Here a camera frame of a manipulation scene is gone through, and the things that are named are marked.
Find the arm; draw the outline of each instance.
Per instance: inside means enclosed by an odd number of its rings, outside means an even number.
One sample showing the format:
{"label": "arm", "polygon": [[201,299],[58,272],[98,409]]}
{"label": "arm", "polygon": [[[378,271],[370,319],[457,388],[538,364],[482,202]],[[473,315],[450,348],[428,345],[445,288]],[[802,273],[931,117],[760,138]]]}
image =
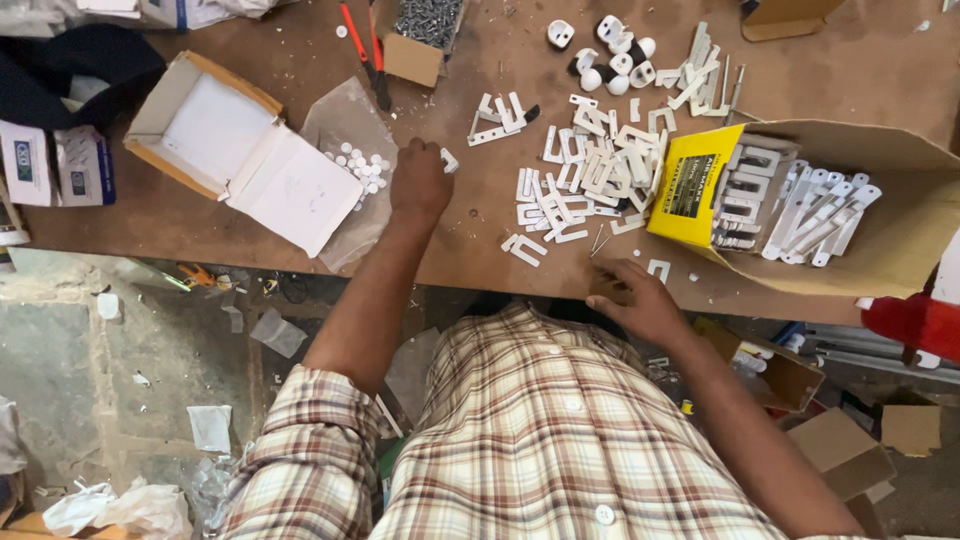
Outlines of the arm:
{"label": "arm", "polygon": [[400,150],[380,241],[267,413],[230,482],[221,537],[366,538],[380,389],[420,258],[453,194],[440,147]]}
{"label": "arm", "polygon": [[344,375],[370,396],[390,369],[417,267],[453,195],[437,143],[415,138],[398,158],[390,222],[303,359],[304,367]]}
{"label": "arm", "polygon": [[635,305],[602,296],[588,306],[660,347],[680,370],[711,446],[744,493],[791,538],[863,535],[849,510],[782,432],[713,346],[694,332],[666,287],[627,259],[601,267],[633,290]]}

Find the shirt button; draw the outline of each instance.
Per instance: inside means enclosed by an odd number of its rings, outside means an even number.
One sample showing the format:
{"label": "shirt button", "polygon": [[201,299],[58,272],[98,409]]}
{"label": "shirt button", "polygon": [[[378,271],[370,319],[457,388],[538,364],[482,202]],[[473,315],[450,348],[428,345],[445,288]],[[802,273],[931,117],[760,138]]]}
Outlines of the shirt button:
{"label": "shirt button", "polygon": [[613,508],[605,504],[600,504],[597,506],[596,512],[594,512],[597,518],[597,523],[600,525],[610,525],[613,523]]}

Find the wooden workbench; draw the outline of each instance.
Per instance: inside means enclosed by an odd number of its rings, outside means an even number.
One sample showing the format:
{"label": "wooden workbench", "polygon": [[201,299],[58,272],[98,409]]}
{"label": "wooden workbench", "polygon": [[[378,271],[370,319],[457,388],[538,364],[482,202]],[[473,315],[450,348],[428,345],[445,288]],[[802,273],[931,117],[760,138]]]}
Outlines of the wooden workbench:
{"label": "wooden workbench", "polygon": [[[581,47],[601,50],[591,30],[608,13],[627,22],[637,37],[657,41],[652,61],[658,68],[678,66],[697,23],[708,22],[713,42],[722,47],[721,58],[730,54],[732,65],[748,65],[738,107],[764,119],[826,118],[896,126],[945,147],[955,129],[960,9],[941,14],[933,0],[850,0],[819,35],[762,43],[749,43],[740,35],[738,2],[733,0],[467,2],[449,77],[441,79],[435,91],[391,77],[398,118],[381,113],[399,145],[420,135],[440,141],[460,162],[453,202],[420,266],[419,283],[569,298],[587,294],[588,250],[601,218],[588,220],[588,239],[549,244],[540,268],[502,253],[499,245],[522,231],[516,224],[516,171],[522,166],[552,170],[537,161],[547,128],[569,125],[569,94],[583,93],[566,74],[566,65]],[[361,19],[358,31],[369,42],[366,17],[359,16],[367,3],[350,4],[354,18]],[[508,4],[517,7],[510,17],[503,13]],[[565,54],[550,50],[544,38],[546,25],[558,18],[577,30]],[[915,33],[925,19],[931,21],[930,29]],[[356,75],[366,86],[350,39],[335,35],[341,23],[331,0],[300,0],[262,21],[233,19],[185,36],[153,35],[150,40],[168,60],[189,48],[267,90],[286,106],[289,124],[298,130],[310,105],[347,78]],[[468,148],[466,137],[482,94],[514,90],[524,107],[540,104],[540,119],[519,135]],[[620,98],[604,88],[592,95],[600,100],[601,110],[616,108],[621,122],[630,117],[629,99],[640,97],[640,125],[645,128],[646,112],[664,107],[667,95],[675,93],[650,85]],[[721,119],[690,118],[684,107],[677,123],[680,129],[674,135],[685,135],[720,127]],[[124,150],[120,141],[126,129],[121,122],[112,133],[117,203],[87,209],[25,208],[33,246],[327,273],[318,259],[308,259],[250,217],[202,197]],[[476,217],[471,217],[474,209]],[[840,324],[859,321],[852,298],[781,293],[646,231],[613,237],[601,254],[632,257],[634,249],[642,252],[637,260],[644,265],[649,258],[673,264],[667,286],[686,309]],[[341,274],[349,276],[355,267],[349,265]],[[700,280],[689,281],[690,272]]]}

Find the hand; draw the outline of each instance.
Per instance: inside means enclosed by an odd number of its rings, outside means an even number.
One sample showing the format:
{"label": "hand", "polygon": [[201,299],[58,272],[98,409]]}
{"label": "hand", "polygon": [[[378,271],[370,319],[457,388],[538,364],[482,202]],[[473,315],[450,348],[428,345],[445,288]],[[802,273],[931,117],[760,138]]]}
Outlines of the hand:
{"label": "hand", "polygon": [[427,218],[436,226],[453,197],[453,175],[444,172],[440,145],[424,144],[423,139],[415,137],[400,149],[397,160],[390,190],[394,213]]}
{"label": "hand", "polygon": [[635,262],[620,258],[597,260],[598,271],[615,275],[632,291],[634,305],[624,307],[604,296],[587,297],[587,305],[610,317],[629,333],[672,354],[696,340],[697,334],[659,279]]}

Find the plaid shirt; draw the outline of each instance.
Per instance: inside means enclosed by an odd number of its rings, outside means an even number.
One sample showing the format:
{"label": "plaid shirt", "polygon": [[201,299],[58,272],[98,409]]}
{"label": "plaid shirt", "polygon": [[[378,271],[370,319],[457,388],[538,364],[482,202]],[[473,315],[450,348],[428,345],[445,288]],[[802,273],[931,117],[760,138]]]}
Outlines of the plaid shirt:
{"label": "plaid shirt", "polygon": [[704,437],[591,326],[513,305],[442,336],[372,527],[375,402],[294,369],[230,485],[226,538],[785,538]]}

